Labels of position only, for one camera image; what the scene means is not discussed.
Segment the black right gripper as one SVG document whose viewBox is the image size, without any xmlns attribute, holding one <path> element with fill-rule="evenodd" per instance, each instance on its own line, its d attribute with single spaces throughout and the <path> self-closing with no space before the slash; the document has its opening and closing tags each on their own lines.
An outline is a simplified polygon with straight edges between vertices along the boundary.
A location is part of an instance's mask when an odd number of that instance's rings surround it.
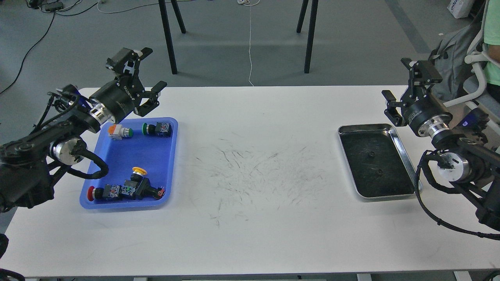
<svg viewBox="0 0 500 281">
<path fill-rule="evenodd" d="M 397 110 L 402 106 L 402 102 L 396 101 L 390 90 L 382 90 L 382 96 L 386 100 L 386 117 L 396 127 L 408 124 L 418 137 L 435 137 L 448 130 L 452 114 L 441 101 L 434 96 L 427 96 L 434 85 L 443 81 L 439 71 L 429 60 L 412 61 L 410 58 L 401 58 L 401 63 L 409 71 L 408 88 L 402 98 L 418 99 L 402 110 L 402 116 Z"/>
</svg>

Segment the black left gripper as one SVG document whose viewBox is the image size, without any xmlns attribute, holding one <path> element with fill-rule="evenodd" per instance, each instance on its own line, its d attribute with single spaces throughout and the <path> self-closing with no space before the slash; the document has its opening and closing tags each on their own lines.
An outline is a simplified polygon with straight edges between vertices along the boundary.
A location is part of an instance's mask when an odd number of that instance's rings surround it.
<svg viewBox="0 0 500 281">
<path fill-rule="evenodd" d="M 152 52 L 148 47 L 142 50 L 122 48 L 115 56 L 107 59 L 106 68 L 116 77 L 138 77 L 141 61 Z M 102 104 L 111 114 L 113 123 L 120 123 L 131 113 L 145 117 L 157 108 L 161 91 L 167 85 L 167 82 L 159 81 L 150 91 L 145 91 L 139 79 L 120 78 L 106 83 L 90 96 L 90 100 Z"/>
</svg>

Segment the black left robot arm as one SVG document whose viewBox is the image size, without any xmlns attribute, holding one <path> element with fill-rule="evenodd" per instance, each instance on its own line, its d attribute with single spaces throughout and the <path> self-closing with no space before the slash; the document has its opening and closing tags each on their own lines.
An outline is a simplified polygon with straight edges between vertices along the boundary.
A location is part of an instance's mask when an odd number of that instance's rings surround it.
<svg viewBox="0 0 500 281">
<path fill-rule="evenodd" d="M 50 92 L 49 103 L 29 135 L 1 145 L 1 212 L 14 207 L 33 208 L 55 197 L 54 187 L 65 175 L 103 178 L 108 165 L 89 151 L 81 135 L 98 133 L 103 124 L 120 123 L 129 114 L 144 117 L 159 106 L 158 82 L 145 90 L 139 78 L 140 63 L 151 48 L 122 48 L 105 67 L 115 78 L 85 97 L 74 85 Z"/>
</svg>

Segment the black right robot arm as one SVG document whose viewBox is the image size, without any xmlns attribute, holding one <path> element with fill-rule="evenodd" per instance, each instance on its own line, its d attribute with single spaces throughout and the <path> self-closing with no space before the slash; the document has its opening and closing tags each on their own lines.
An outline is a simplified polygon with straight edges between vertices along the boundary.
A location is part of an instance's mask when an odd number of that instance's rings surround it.
<svg viewBox="0 0 500 281">
<path fill-rule="evenodd" d="M 485 147 L 487 114 L 477 108 L 476 122 L 450 128 L 452 114 L 432 94 L 432 87 L 443 80 L 434 64 L 410 58 L 401 63 L 409 71 L 408 87 L 399 101 L 391 91 L 382 91 L 384 113 L 395 126 L 430 137 L 434 146 L 423 152 L 414 179 L 423 173 L 436 190 L 463 195 L 475 206 L 479 223 L 498 231 L 499 154 Z"/>
</svg>

